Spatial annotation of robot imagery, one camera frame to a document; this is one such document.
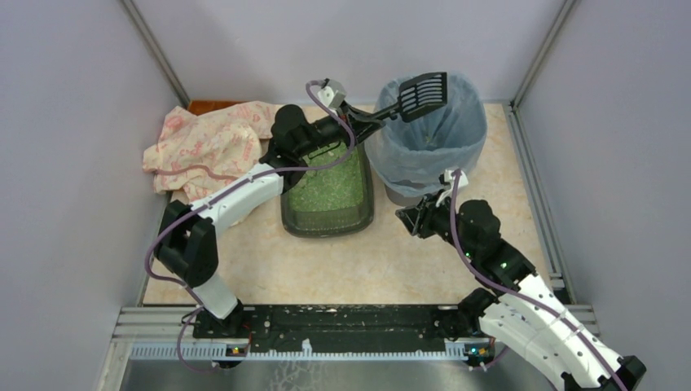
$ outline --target floor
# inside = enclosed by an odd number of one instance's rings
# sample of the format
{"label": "floor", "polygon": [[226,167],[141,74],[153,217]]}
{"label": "floor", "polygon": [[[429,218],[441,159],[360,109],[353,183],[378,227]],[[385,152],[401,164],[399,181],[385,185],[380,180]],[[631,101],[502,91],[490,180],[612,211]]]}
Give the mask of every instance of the floor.
{"label": "floor", "polygon": [[[548,280],[503,108],[486,104],[488,135],[470,185],[458,202],[485,199],[502,222],[502,235]],[[323,116],[306,108],[307,119]],[[246,304],[458,303],[479,284],[455,249],[437,237],[411,237],[394,216],[399,207],[373,174],[374,222],[357,234],[298,239],[280,221],[279,199],[255,209],[218,241],[218,271]],[[169,275],[155,262],[154,271]],[[175,284],[149,281],[145,304],[192,303]]]}

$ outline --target gray floor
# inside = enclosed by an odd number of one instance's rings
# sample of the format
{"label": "gray floor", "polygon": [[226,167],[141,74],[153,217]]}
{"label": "gray floor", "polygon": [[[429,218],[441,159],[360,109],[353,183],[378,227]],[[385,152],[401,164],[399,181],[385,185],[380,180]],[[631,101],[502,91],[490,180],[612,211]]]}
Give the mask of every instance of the gray floor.
{"label": "gray floor", "polygon": [[132,361],[122,389],[550,390],[542,375],[513,352],[487,373],[468,372],[459,362],[244,362],[204,375],[175,361]]}

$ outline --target trash can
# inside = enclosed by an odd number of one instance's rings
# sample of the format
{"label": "trash can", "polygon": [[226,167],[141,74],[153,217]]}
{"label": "trash can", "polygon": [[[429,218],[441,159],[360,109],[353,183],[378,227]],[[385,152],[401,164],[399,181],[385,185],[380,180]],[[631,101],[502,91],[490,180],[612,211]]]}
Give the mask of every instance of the trash can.
{"label": "trash can", "polygon": [[[396,103],[398,86],[411,77],[389,82],[379,94],[376,110]],[[374,171],[395,204],[409,206],[440,190],[445,169],[472,171],[487,136],[487,119],[478,90],[459,73],[448,73],[444,108],[410,123],[400,118],[365,141]]]}

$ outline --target towel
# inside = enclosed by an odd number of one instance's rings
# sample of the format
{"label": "towel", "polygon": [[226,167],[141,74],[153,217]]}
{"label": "towel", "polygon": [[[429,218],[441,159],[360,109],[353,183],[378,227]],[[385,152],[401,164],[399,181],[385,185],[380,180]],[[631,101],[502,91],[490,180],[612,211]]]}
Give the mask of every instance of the towel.
{"label": "towel", "polygon": [[177,107],[165,116],[156,145],[144,151],[143,170],[154,173],[157,193],[185,191],[204,198],[247,173],[262,155],[260,140],[271,138],[275,106],[237,104],[195,116]]}

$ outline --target black slotted scoop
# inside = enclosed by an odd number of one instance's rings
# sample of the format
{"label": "black slotted scoop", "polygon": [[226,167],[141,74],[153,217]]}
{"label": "black slotted scoop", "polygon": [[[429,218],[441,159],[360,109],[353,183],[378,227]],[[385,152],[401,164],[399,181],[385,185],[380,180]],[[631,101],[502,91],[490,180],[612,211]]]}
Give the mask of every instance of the black slotted scoop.
{"label": "black slotted scoop", "polygon": [[403,122],[412,122],[446,106],[447,98],[447,73],[425,73],[401,83],[398,113]]}

